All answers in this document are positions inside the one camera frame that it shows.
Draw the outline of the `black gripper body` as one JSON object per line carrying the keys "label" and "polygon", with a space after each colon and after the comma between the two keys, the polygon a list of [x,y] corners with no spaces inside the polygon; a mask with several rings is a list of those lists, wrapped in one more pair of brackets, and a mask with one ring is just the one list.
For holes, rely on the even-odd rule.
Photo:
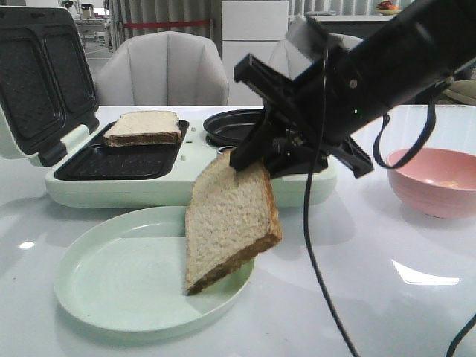
{"label": "black gripper body", "polygon": [[277,178],[297,173],[319,173],[328,167],[327,158],[336,157],[356,178],[373,171],[370,156],[351,138],[351,133],[372,119],[364,116],[364,108],[344,98],[337,89],[337,64],[346,61],[349,51],[340,45],[321,50],[314,61],[298,77],[291,80],[294,98],[274,109],[282,116],[293,144],[292,157],[297,172],[269,172]]}

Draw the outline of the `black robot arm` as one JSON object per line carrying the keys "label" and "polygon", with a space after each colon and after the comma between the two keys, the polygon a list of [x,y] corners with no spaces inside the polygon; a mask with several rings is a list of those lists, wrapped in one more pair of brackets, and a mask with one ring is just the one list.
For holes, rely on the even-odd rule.
{"label": "black robot arm", "polygon": [[373,169],[352,134],[475,60],[473,1],[415,1],[354,48],[316,20],[299,17],[286,42],[309,66],[290,79],[253,56],[234,79],[263,99],[260,119],[231,153],[244,170],[271,176],[321,171],[335,156],[355,177]]}

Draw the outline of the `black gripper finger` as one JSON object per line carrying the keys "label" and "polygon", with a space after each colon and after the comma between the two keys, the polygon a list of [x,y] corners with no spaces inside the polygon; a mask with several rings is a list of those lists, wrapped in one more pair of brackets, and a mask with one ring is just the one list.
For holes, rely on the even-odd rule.
{"label": "black gripper finger", "polygon": [[297,172],[292,157],[294,149],[287,126],[274,109],[264,108],[254,128],[231,152],[229,164],[236,171],[243,171],[261,162],[269,172]]}
{"label": "black gripper finger", "polygon": [[264,106],[281,108],[294,98],[293,82],[252,54],[234,66],[233,79],[249,87]]}

